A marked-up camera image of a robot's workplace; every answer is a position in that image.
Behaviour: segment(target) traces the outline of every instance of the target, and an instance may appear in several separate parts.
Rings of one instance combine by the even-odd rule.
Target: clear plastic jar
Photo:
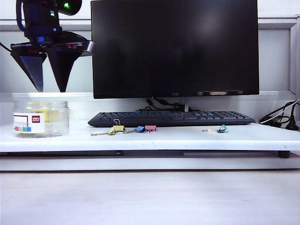
[[[16,101],[14,131],[20,137],[53,137],[69,132],[69,108],[65,101]]]

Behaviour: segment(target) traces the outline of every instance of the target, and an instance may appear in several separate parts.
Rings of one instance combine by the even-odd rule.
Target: jar label
[[[45,114],[15,112],[14,130],[22,134],[45,133]]]

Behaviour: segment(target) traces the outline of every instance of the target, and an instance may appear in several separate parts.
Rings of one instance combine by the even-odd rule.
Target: black keyboard
[[[110,128],[120,120],[128,128],[156,125],[157,127],[246,125],[254,119],[232,111],[221,112],[100,112],[88,124],[98,128]]]

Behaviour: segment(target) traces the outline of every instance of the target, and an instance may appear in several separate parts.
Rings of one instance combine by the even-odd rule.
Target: monitor
[[[91,2],[94,98],[259,94],[257,0]]]

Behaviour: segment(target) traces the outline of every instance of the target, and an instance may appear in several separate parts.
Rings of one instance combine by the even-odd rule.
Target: desk surface
[[[296,225],[300,171],[0,173],[1,224]]]
[[[300,132],[259,124],[228,126],[226,133],[205,133],[219,126],[158,127],[150,134],[90,136],[107,128],[90,127],[87,121],[70,123],[68,135],[20,138],[11,125],[1,126],[1,152],[85,150],[300,150]]]

